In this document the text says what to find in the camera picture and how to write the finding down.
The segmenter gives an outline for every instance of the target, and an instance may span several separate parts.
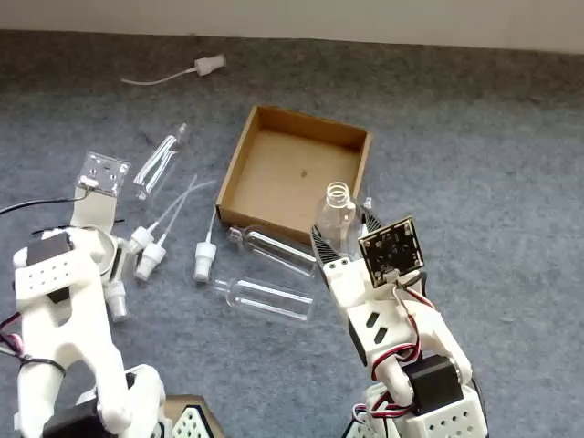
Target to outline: cardboard box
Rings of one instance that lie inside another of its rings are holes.
[[[327,185],[359,193],[371,134],[332,120],[254,107],[217,198],[227,224],[259,224],[309,243]]]

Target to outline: black wire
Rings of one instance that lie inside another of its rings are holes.
[[[485,422],[486,422],[486,425],[488,427],[489,421],[486,419],[485,397],[483,397],[483,390],[481,390],[481,385],[479,384],[474,372],[473,372],[473,377],[471,377],[471,382],[473,383],[474,390],[478,394],[478,400],[481,403],[481,409],[483,410],[483,415],[485,416]]]
[[[83,201],[85,198],[87,198],[89,196],[89,192],[90,190],[86,190],[83,196],[80,196],[79,198],[36,199],[34,201],[26,201],[24,203],[15,203],[14,205],[10,205],[9,207],[0,210],[0,216],[16,210],[20,210],[22,208],[32,207],[34,205],[42,205],[46,203],[76,203],[77,201]]]
[[[114,225],[123,224],[124,222],[126,222],[125,219],[116,219],[115,221],[113,221]],[[32,236],[41,235],[45,231],[49,231],[49,230],[62,230],[63,228],[69,228],[69,227],[71,227],[71,224],[62,224],[62,225],[57,225],[57,226],[48,226],[47,228],[41,228],[40,230],[35,230],[30,235],[32,235]]]
[[[61,371],[61,373],[63,374],[63,377],[65,377],[65,375],[67,374],[65,367],[63,367],[60,363],[55,362],[54,360],[51,360],[51,359],[33,358],[30,355],[25,355],[19,359],[20,359],[20,369],[21,370],[22,370],[22,367],[24,367],[25,365],[28,365],[29,363],[42,363],[45,365],[51,365],[51,366],[55,367],[56,369]]]
[[[420,271],[420,273],[417,276],[413,276],[408,281],[403,283],[402,286],[403,287],[412,287],[417,282],[421,281],[422,282],[422,284],[421,284],[422,295],[424,297],[427,297],[427,295],[426,295],[426,280],[427,279],[428,279],[428,274],[426,274],[425,271]]]
[[[18,356],[18,353],[16,351],[13,352],[14,354],[10,354],[9,352],[1,350],[1,349],[0,349],[0,353],[20,360],[20,369],[21,370],[22,370],[22,367],[24,367],[25,365],[29,365],[31,363],[40,363],[43,365],[50,365],[52,367],[55,367],[56,369],[61,371],[61,373],[63,374],[63,377],[65,377],[65,375],[67,374],[65,367],[63,367],[60,363],[55,362],[54,360],[51,360],[51,359],[33,358],[32,356],[30,356],[28,354],[26,354],[25,356]]]

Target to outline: glass vial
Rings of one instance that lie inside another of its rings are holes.
[[[269,235],[260,226],[252,225],[246,229],[232,226],[227,238],[245,248],[252,254],[278,263],[302,276],[314,276],[317,259],[308,247],[281,237]]]
[[[328,185],[325,197],[318,204],[316,225],[322,237],[339,254],[351,259],[360,257],[361,226],[347,184],[332,182]]]
[[[304,325],[312,315],[313,299],[288,287],[252,278],[232,278],[215,280],[214,290],[225,297],[230,307],[278,322]]]

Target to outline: white wall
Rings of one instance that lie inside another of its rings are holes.
[[[0,28],[584,53],[584,0],[0,0]]]

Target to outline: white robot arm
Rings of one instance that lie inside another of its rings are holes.
[[[368,210],[360,214],[370,233],[360,239],[358,260],[338,255],[312,230],[329,292],[363,365],[380,382],[354,408],[356,422],[367,423],[359,428],[382,438],[485,438],[470,361],[423,294],[412,219],[382,227]]]

